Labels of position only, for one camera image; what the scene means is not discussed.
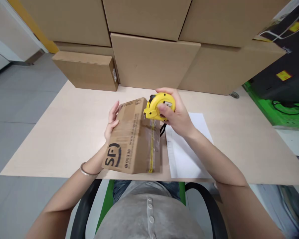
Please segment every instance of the sf logo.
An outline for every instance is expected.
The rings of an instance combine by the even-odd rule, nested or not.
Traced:
[[[112,143],[109,145],[109,151],[107,152],[107,158],[105,160],[105,165],[114,166],[115,159],[117,158],[114,167],[118,167],[121,160],[121,146],[117,143]]]

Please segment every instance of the finger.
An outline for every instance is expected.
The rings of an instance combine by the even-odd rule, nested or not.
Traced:
[[[177,89],[163,87],[163,88],[156,89],[156,92],[157,93],[160,93],[160,92],[168,93],[174,97],[176,102],[180,102],[182,100]]]
[[[175,93],[176,91],[177,91],[176,89],[168,88],[168,87],[163,87],[163,88],[157,88],[156,89],[157,93],[165,92],[165,93],[168,93],[170,95],[173,94],[173,93]]]
[[[115,102],[112,109],[109,112],[109,123],[112,123],[116,119],[116,110],[118,109],[119,101]]]
[[[110,134],[113,129],[119,124],[119,120],[115,120],[114,122],[108,123],[105,129],[105,134],[108,135]]]
[[[160,114],[164,115],[168,120],[171,120],[175,114],[175,112],[165,104],[159,104],[157,108]]]
[[[115,128],[119,124],[119,120],[115,120],[114,122],[110,123],[112,129]]]
[[[119,112],[120,107],[121,107],[121,105],[120,105],[120,102],[119,102],[119,106],[117,107],[117,109],[115,111],[115,114],[117,114]]]

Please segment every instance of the person's right hand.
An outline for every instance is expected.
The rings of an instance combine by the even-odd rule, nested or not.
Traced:
[[[160,113],[168,119],[168,121],[165,121],[164,123],[172,126],[173,130],[182,137],[191,135],[196,128],[188,115],[178,91],[172,88],[159,88],[156,89],[156,92],[168,93],[174,97],[176,102],[175,112],[165,104],[159,104],[157,106]]]

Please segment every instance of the small cardboard box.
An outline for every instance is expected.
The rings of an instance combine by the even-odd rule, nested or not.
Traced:
[[[54,42],[60,51],[70,51],[70,52],[79,52],[86,54],[95,54],[95,55],[107,55],[111,56],[114,61],[116,77],[118,82],[120,83],[120,77],[117,71],[117,65],[115,61],[114,51],[112,47],[105,46],[94,46],[94,45],[84,45],[84,44],[76,44],[76,43],[68,43],[68,42]]]
[[[110,32],[177,41],[191,0],[103,0]]]
[[[53,41],[111,46],[102,0],[20,0]]]
[[[243,48],[202,44],[178,89],[228,95],[284,54],[257,40]]]
[[[290,0],[192,0],[179,40],[243,47]]]
[[[102,167],[123,173],[159,172],[159,127],[157,120],[145,118],[143,97],[120,105]]]
[[[52,60],[76,88],[117,91],[111,56],[59,51]]]
[[[201,44],[111,33],[122,86],[177,88]]]

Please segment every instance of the sf express box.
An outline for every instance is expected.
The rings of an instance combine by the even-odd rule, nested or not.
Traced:
[[[145,118],[146,104],[143,97],[120,105],[103,168],[129,174],[159,172],[160,123]]]

